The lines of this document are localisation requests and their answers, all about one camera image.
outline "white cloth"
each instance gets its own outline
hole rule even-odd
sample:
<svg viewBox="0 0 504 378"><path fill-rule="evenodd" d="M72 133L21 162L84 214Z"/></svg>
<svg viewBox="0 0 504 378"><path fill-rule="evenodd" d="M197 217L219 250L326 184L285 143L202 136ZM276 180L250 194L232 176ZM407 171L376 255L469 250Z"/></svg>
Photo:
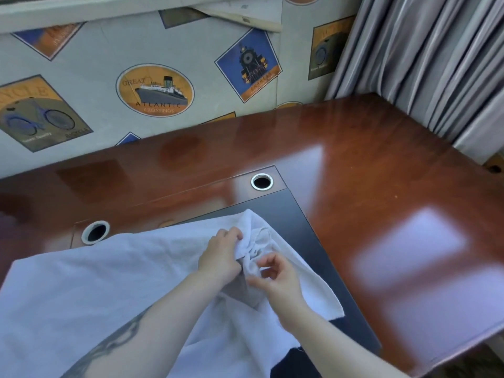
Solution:
<svg viewBox="0 0 504 378"><path fill-rule="evenodd" d="M235 257L242 260L244 270L256 273L257 265L251 264L254 257L275 249L297 269L312 309L326 319L343 316L331 288L268 223L247 210L119 234L94 246L15 261L0 290L0 375L60 377L105 337L196 270L210 237L218 229L232 226L243 232ZM237 298L240 301L221 292L210 303L170 378L269 377L271 368L289 349L299 346L280 326L264 296L259 296L255 308Z"/></svg>

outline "dark desk inset panel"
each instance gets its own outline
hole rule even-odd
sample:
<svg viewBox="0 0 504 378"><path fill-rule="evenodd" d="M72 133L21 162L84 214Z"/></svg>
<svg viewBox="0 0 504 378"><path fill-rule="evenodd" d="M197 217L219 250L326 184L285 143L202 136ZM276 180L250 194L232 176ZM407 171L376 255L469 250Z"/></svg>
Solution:
<svg viewBox="0 0 504 378"><path fill-rule="evenodd" d="M234 215L247 208L266 220L331 287L345 310L343 318L331 322L367 350L378 353L381 348L378 338L334 269L331 260L289 190L258 197L187 222ZM303 351L291 349L287 356L271 370L272 378L287 376L318 378L320 375Z"/></svg>

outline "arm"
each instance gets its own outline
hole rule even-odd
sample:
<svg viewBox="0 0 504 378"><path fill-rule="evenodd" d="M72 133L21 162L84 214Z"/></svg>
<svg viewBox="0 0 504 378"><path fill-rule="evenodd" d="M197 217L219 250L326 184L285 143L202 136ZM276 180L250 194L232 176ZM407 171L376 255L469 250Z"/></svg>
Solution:
<svg viewBox="0 0 504 378"><path fill-rule="evenodd" d="M242 270L234 259L238 228L221 229L198 270L116 330L61 378L166 378L194 324L211 300Z"/></svg>
<svg viewBox="0 0 504 378"><path fill-rule="evenodd" d="M263 278L248 282L266 292L280 323L297 338L324 378L407 378L408 376L364 349L306 304L299 278L280 254L265 255L257 262Z"/></svg>

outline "bicycle illustration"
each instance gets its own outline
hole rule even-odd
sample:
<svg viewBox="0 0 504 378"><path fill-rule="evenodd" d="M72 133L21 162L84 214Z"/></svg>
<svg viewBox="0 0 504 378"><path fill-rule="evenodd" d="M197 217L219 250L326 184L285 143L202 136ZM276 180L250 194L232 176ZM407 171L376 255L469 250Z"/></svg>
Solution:
<svg viewBox="0 0 504 378"><path fill-rule="evenodd" d="M45 122L63 130L71 130L75 127L75 121L70 115L60 110L44 109L33 97L30 97L30 104L37 113L37 121L30 120L24 115L16 112L15 107L9 107L7 108L9 113L5 114L3 117L7 126L24 135L35 135L39 130L46 130Z"/></svg>

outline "patterned wallpaper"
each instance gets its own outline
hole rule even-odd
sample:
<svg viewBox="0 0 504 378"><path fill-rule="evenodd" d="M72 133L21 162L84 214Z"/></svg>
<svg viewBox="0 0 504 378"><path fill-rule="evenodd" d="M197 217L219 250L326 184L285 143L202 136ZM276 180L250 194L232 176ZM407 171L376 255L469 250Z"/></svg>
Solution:
<svg viewBox="0 0 504 378"><path fill-rule="evenodd" d="M361 0L283 0L282 33L162 10L0 35L0 177L321 101Z"/></svg>

